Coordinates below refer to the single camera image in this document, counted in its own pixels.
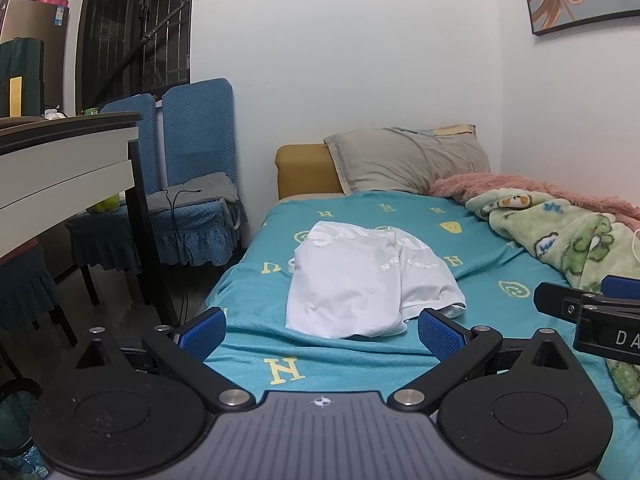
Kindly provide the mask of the green cartoon fleece blanket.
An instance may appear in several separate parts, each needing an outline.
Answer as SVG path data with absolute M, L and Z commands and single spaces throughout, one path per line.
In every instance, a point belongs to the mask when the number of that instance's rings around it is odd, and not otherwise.
M 467 200 L 465 208 L 560 271 L 574 288 L 600 292 L 608 275 L 639 276 L 639 231 L 609 212 L 519 188 L 489 190 Z

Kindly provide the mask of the blue covered chair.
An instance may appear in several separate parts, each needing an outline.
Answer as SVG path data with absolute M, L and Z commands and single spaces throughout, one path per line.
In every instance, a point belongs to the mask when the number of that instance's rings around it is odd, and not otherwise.
M 138 147 L 144 190 L 153 194 L 160 189 L 160 163 L 156 131 L 156 101 L 149 93 L 137 94 L 104 105 L 103 113 L 137 112 Z M 126 196 L 116 194 L 89 207 L 65 223 L 70 233 L 70 248 L 74 263 L 80 269 L 91 303 L 100 304 L 90 269 L 99 266 L 105 271 L 129 274 L 140 272 L 140 259 L 134 248 L 130 230 Z
M 162 110 L 168 186 L 224 172 L 238 190 L 230 82 L 217 78 L 172 88 L 163 96 Z M 246 222 L 240 198 L 150 215 L 160 261 L 191 266 L 227 264 Z

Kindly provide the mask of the pink fluffy blanket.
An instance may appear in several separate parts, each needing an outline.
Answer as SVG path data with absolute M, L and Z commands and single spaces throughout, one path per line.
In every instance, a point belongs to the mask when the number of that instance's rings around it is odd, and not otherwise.
M 618 222 L 633 231 L 639 229 L 639 208 L 622 198 L 580 194 L 561 188 L 559 185 L 536 181 L 520 174 L 491 174 L 490 172 L 456 174 L 434 181 L 428 189 L 427 195 L 453 198 L 457 203 L 464 204 L 475 196 L 497 188 L 518 188 L 528 192 L 547 193 L 594 212 L 614 214 Z

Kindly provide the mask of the grey folded cloth on chair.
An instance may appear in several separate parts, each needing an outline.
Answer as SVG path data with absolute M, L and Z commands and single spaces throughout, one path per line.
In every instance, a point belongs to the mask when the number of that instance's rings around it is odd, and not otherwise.
M 183 184 L 168 186 L 149 195 L 146 203 L 149 212 L 155 214 L 174 208 L 213 203 L 216 200 L 224 200 L 226 203 L 236 203 L 239 200 L 235 185 L 224 172 L 214 172 Z

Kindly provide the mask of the teal patterned bed sheet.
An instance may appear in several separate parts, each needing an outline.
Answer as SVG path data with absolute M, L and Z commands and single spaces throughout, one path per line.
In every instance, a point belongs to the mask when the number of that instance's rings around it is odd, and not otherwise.
M 520 198 L 523 209 L 499 206 Z M 547 194 L 288 200 L 207 297 L 227 318 L 207 364 L 255 396 L 389 394 L 435 364 L 418 337 L 426 308 L 511 338 L 548 326 L 572 340 L 570 323 L 536 310 L 535 288 L 597 292 L 609 275 L 638 274 L 637 229 Z

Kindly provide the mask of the white desk with black top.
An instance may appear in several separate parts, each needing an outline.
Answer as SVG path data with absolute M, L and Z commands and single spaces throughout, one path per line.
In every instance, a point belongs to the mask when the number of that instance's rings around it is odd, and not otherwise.
M 134 251 L 160 322 L 177 313 L 158 254 L 146 202 L 137 112 L 55 120 L 18 118 L 1 130 L 1 255 L 15 255 L 38 235 L 99 203 L 126 193 Z

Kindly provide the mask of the grey pillow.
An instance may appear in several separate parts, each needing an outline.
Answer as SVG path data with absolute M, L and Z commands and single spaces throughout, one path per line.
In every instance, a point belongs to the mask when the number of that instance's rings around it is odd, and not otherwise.
M 473 125 L 435 129 L 367 128 L 324 139 L 342 190 L 425 195 L 438 179 L 488 172 Z

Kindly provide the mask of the white t-shirt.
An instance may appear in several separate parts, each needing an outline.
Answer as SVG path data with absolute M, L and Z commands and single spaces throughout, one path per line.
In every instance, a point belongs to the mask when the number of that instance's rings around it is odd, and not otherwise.
M 285 326 L 309 336 L 391 337 L 424 309 L 456 318 L 466 308 L 448 264 L 398 228 L 319 221 L 288 266 Z

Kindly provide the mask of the cardboard box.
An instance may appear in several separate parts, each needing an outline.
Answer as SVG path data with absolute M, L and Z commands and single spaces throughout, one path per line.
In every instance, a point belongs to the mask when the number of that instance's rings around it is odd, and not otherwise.
M 47 108 L 63 105 L 67 25 L 67 0 L 9 0 L 1 13 L 2 42 L 18 37 L 43 42 L 43 90 Z

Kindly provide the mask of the yellow-green plush toy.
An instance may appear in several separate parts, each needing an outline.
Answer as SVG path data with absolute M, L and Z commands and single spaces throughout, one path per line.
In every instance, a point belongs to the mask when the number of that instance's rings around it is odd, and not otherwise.
M 110 214 L 118 211 L 120 206 L 120 196 L 118 194 L 107 197 L 86 209 L 88 214 Z

